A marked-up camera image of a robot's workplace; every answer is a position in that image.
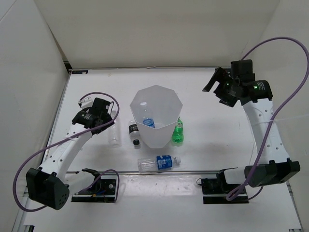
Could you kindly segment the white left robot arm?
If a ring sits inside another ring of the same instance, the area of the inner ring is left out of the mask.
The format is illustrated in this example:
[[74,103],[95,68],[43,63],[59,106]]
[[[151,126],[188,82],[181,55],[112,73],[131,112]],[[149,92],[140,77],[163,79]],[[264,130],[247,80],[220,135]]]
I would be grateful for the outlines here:
[[110,102],[95,98],[89,106],[72,120],[66,135],[66,142],[57,145],[53,154],[38,168],[30,168],[26,174],[29,198],[55,210],[61,209],[70,195],[83,190],[97,193],[101,181],[98,172],[82,169],[75,174],[67,175],[67,170],[84,144],[113,125],[109,114]]

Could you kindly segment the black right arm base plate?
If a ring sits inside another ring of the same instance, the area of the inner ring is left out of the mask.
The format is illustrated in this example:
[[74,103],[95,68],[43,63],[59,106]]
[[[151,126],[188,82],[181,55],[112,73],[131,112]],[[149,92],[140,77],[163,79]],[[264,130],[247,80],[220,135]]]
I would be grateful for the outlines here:
[[228,184],[223,173],[217,173],[216,177],[202,177],[197,180],[197,185],[202,187],[203,204],[245,204],[249,203],[246,190],[243,190],[234,200],[228,201],[227,194],[239,186]]

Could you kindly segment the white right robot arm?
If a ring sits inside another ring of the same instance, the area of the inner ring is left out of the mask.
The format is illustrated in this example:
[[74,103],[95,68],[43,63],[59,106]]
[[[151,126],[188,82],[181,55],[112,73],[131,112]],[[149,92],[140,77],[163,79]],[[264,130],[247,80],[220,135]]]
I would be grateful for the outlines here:
[[256,80],[252,68],[236,68],[227,72],[219,67],[204,87],[214,91],[220,103],[234,107],[240,102],[249,120],[258,154],[252,165],[223,169],[217,174],[217,188],[222,193],[234,186],[263,187],[282,184],[300,171],[298,161],[292,161],[284,148],[273,110],[273,94],[268,81]]

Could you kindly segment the clear unlabelled plastic bottle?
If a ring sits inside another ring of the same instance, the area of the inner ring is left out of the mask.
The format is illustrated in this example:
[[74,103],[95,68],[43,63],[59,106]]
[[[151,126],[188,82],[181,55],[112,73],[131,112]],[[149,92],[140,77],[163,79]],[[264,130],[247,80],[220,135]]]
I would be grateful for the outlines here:
[[111,147],[121,146],[120,120],[117,117],[114,124],[108,128],[108,142]]

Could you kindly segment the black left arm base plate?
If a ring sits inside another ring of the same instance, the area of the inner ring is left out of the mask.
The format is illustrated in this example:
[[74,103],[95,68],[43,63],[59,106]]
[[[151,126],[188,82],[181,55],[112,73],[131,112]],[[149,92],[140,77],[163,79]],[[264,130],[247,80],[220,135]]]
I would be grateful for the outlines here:
[[120,175],[116,170],[108,169],[99,172],[93,169],[82,169],[83,174],[91,174],[94,183],[71,197],[72,203],[116,203],[119,194]]

